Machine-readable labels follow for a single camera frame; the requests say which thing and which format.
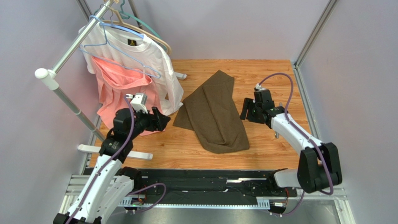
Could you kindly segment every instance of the wooden hanger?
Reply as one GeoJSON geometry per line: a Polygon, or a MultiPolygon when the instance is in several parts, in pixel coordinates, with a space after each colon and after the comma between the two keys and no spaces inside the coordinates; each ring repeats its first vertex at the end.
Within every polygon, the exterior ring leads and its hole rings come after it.
{"type": "Polygon", "coordinates": [[[147,32],[147,31],[145,31],[145,30],[143,30],[143,29],[140,29],[140,28],[135,27],[135,26],[133,26],[133,25],[131,25],[131,24],[125,23],[125,22],[123,21],[122,17],[120,16],[119,11],[117,11],[117,10],[114,9],[114,8],[109,8],[109,9],[117,16],[117,18],[118,18],[119,21],[112,21],[112,22],[111,22],[111,21],[107,20],[107,21],[103,21],[103,22],[105,22],[105,23],[113,23],[113,24],[115,24],[115,25],[119,25],[119,26],[122,26],[122,27],[126,27],[126,28],[129,28],[129,29],[134,30],[134,31],[136,31],[136,32],[145,34],[145,35],[148,36],[150,39],[154,40],[155,42],[157,42],[157,43],[159,43],[159,44],[161,44],[161,45],[163,45],[163,46],[165,46],[166,49],[167,49],[167,50],[166,50],[166,53],[167,53],[168,55],[171,54],[171,47],[170,47],[170,45],[169,45],[168,43],[166,43],[165,41],[163,41],[163,40],[157,38],[157,37],[154,36],[153,34],[147,32]]]}

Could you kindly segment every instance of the white shirt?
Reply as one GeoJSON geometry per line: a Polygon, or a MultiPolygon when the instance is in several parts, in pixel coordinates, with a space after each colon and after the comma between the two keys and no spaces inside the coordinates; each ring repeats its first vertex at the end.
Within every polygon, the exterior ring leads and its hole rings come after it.
{"type": "MultiPolygon", "coordinates": [[[[143,34],[143,39],[135,34],[122,31],[116,28],[105,27],[108,41],[128,54],[138,59],[144,65],[159,71],[160,78],[152,78],[156,84],[160,99],[160,106],[164,115],[170,115],[177,111],[183,104],[181,99],[184,93],[176,75],[174,74],[171,60],[167,53],[156,42],[143,34]],[[136,41],[137,46],[130,46],[129,40],[136,41]]],[[[87,44],[105,43],[104,30],[99,23],[94,26],[89,35],[82,42],[82,46],[87,44]]],[[[112,59],[126,67],[132,69],[143,70],[143,66],[134,59],[124,55],[109,44],[102,46],[86,46],[87,52],[108,59],[112,59]]],[[[92,67],[91,55],[83,53],[87,62],[87,69],[94,74],[92,67]]],[[[156,72],[146,68],[145,72],[154,76],[159,76],[156,72]]]]}

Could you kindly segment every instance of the pink shirt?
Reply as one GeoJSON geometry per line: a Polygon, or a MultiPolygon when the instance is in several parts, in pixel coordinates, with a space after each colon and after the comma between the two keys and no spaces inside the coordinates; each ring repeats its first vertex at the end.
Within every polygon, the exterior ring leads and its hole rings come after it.
{"type": "MultiPolygon", "coordinates": [[[[92,63],[98,82],[99,102],[103,104],[97,114],[109,129],[114,126],[115,113],[127,108],[123,98],[126,94],[145,93],[148,97],[145,104],[147,110],[152,112],[152,107],[156,106],[162,112],[157,88],[151,77],[96,57],[92,57],[92,63]]],[[[152,133],[145,131],[141,135],[152,133]]]]}

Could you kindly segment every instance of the wooden tabletop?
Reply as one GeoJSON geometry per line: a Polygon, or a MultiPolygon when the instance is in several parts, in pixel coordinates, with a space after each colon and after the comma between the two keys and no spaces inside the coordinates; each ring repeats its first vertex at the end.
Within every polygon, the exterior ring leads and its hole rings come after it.
{"type": "MultiPolygon", "coordinates": [[[[180,80],[184,98],[190,95],[217,70],[235,78],[233,101],[240,113],[244,98],[253,98],[254,86],[275,72],[284,72],[294,80],[294,93],[289,113],[308,132],[309,125],[288,60],[173,60],[174,70],[187,74],[180,80]]],[[[275,105],[286,104],[290,93],[290,82],[284,76],[270,78],[262,85],[270,89],[275,105]]],[[[274,137],[274,131],[266,125],[243,121],[250,142],[250,149],[236,153],[214,154],[202,148],[194,131],[174,127],[177,113],[170,115],[165,132],[134,139],[134,151],[152,153],[151,161],[126,159],[124,166],[133,168],[184,168],[184,169],[252,169],[268,170],[298,167],[299,157],[287,141],[274,137]]],[[[108,128],[101,124],[106,135],[108,128]]],[[[98,154],[93,154],[90,166],[94,166],[98,154]]]]}

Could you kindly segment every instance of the folded brown garment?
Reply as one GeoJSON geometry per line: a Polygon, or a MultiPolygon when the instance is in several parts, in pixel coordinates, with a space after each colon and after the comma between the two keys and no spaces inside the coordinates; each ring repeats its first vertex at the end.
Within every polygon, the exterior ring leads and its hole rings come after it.
{"type": "Polygon", "coordinates": [[[233,88],[234,78],[219,70],[185,98],[173,125],[195,131],[202,147],[213,153],[249,149],[233,88]]]}

